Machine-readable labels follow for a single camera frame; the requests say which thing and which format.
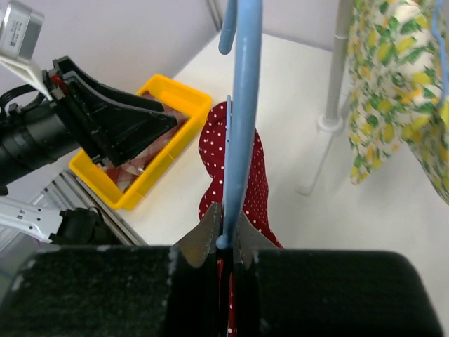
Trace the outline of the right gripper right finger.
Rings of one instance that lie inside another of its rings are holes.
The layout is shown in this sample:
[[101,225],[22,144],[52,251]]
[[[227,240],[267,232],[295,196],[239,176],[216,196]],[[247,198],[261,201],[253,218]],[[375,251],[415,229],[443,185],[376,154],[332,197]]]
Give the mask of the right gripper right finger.
[[257,336],[259,300],[254,255],[277,246],[240,215],[233,241],[234,317],[237,336]]

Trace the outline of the red polka dot skirt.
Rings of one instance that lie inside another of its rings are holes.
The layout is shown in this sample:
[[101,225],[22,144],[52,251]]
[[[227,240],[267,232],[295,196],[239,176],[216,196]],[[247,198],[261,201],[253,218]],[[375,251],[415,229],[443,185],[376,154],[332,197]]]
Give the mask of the red polka dot skirt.
[[198,146],[211,182],[201,197],[199,219],[213,215],[217,258],[217,336],[256,336],[260,303],[255,266],[264,253],[284,250],[270,228],[269,183],[264,148],[253,119],[232,100],[208,113]]

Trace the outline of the lemon print skirt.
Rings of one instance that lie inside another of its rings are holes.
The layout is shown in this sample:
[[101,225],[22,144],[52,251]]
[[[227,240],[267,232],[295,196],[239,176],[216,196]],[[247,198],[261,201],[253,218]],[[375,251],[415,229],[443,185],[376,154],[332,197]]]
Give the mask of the lemon print skirt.
[[[448,198],[448,93],[442,107],[436,1],[356,1],[349,28],[351,181],[359,184],[407,144],[440,198]],[[445,39],[443,8],[438,18]]]

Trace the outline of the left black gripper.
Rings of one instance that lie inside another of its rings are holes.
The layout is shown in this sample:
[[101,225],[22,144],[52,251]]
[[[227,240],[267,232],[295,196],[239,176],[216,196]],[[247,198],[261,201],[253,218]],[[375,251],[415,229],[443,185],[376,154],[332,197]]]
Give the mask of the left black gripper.
[[68,56],[53,61],[48,83],[62,95],[53,101],[64,128],[59,157],[81,147],[94,163],[117,167],[177,126],[161,103],[97,81]]

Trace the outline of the blue wire hanger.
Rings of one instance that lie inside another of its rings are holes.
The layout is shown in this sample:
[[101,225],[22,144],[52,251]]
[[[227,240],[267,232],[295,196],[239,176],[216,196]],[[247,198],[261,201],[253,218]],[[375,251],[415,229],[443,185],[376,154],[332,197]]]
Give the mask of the blue wire hanger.
[[438,44],[438,57],[441,65],[441,78],[442,78],[442,87],[441,87],[441,95],[437,104],[437,107],[440,108],[443,106],[445,102],[445,97],[448,93],[448,66],[447,66],[447,58],[445,51],[445,39],[439,33],[438,30],[438,18],[439,13],[443,8],[443,0],[436,0],[436,4],[434,7],[434,11],[431,17],[431,33],[434,36],[437,44]]
[[227,97],[220,250],[232,246],[248,186],[260,83],[262,11],[258,0],[228,1],[218,45],[223,55],[235,48],[233,92]]

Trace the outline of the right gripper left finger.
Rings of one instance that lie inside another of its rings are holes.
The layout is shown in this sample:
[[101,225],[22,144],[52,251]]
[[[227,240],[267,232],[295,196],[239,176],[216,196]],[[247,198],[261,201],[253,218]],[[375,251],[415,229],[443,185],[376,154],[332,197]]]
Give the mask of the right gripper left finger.
[[198,225],[180,239],[173,279],[175,330],[181,336],[217,336],[220,287],[216,241],[222,205],[211,204]]

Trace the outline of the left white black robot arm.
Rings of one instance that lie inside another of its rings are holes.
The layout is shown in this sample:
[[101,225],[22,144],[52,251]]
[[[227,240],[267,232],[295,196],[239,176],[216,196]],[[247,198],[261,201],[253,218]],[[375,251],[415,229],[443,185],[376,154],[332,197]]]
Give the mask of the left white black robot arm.
[[101,84],[70,58],[1,97],[1,224],[41,242],[106,244],[102,217],[11,199],[10,183],[81,148],[96,164],[121,166],[177,125],[163,105]]

